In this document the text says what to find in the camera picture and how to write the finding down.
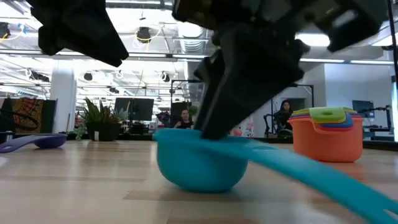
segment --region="computer monitor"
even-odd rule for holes
[[[152,121],[152,112],[154,109],[153,99],[143,98],[116,98],[114,109],[120,111],[129,110],[129,120],[134,121]]]
[[[353,109],[364,118],[374,118],[373,111],[363,112],[364,110],[374,109],[372,101],[353,100]]]
[[[134,121],[152,121],[153,99],[134,98],[130,104],[131,118]]]
[[[114,102],[114,109],[117,111],[121,111],[121,109],[126,111],[132,99],[133,98],[116,98],[116,101]]]

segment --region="exposed ductwork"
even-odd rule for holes
[[[205,29],[197,26],[195,24],[190,24],[187,22],[179,22],[178,23],[178,36],[183,38],[191,38],[191,39],[201,39],[204,38]],[[183,53],[185,54],[203,54],[203,49],[205,47],[206,42],[202,40],[180,40],[180,45]],[[185,79],[197,79],[193,76],[193,72],[199,65],[199,62],[185,62],[184,63],[184,74]],[[192,102],[200,101],[200,98],[197,97],[197,86],[188,85],[188,90],[190,92],[190,100]]]
[[[36,91],[33,90],[28,90],[26,88],[21,88],[17,86],[0,86],[0,91],[5,92],[5,93],[13,93],[13,94],[19,94],[22,96],[26,96],[29,98],[44,98],[44,95],[39,95],[37,94]]]

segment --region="woman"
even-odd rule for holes
[[[193,125],[193,121],[189,118],[188,110],[181,111],[181,121],[177,122],[174,128],[180,129],[191,129]]]
[[[274,115],[274,124],[278,125],[278,129],[292,129],[292,126],[287,122],[293,113],[288,100],[282,101],[280,110]]]

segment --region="desk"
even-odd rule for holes
[[[291,149],[289,144],[279,145]],[[228,194],[183,192],[167,182],[151,141],[68,141],[0,155],[0,217],[7,224],[363,223],[293,180],[250,164]],[[332,164],[398,199],[398,153],[365,150]]]

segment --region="cable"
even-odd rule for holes
[[[1,37],[1,39],[0,39],[0,43],[1,43],[3,40],[5,40],[7,36],[8,36],[8,34],[4,34],[4,36]]]
[[[39,79],[37,79],[37,78],[35,78],[33,75],[32,75],[32,71],[30,71],[30,76],[35,80],[35,81],[37,81],[37,84],[40,84],[39,83]],[[44,87],[42,87],[42,86],[40,86],[41,87],[41,89],[42,89],[42,93],[43,93],[43,95],[44,95],[44,98],[47,100],[48,98],[47,98],[47,90],[45,90],[45,88]]]
[[[366,115],[366,119],[368,120],[368,122],[369,122],[369,126],[372,126],[372,121],[371,121],[371,119],[369,118],[369,116],[368,115]]]
[[[132,47],[134,47],[135,49],[141,49],[143,48],[143,46],[145,46],[145,44],[141,43],[139,40],[137,39],[132,40]]]
[[[21,25],[21,31],[19,32],[19,34],[16,35],[15,37],[12,37],[12,38],[7,38],[6,39],[8,34],[4,34],[4,36],[0,39],[0,43],[5,41],[5,40],[15,40],[15,39],[19,38],[24,33],[24,28],[25,28],[25,25]]]
[[[148,52],[148,50],[149,50],[149,41],[147,43],[146,52]],[[138,93],[138,90],[139,90],[139,86],[141,85],[143,74],[144,74],[144,68],[141,69],[141,77],[139,77],[139,83],[138,83],[137,90],[136,90],[136,93],[134,94],[134,96],[137,96],[137,93]]]
[[[396,73],[396,86],[398,89],[398,51],[397,51],[397,38],[396,38],[396,28],[394,26],[394,15],[392,13],[392,2],[391,0],[386,0],[388,7],[388,17],[390,23],[391,37],[392,37],[392,54],[394,59],[394,72]]]

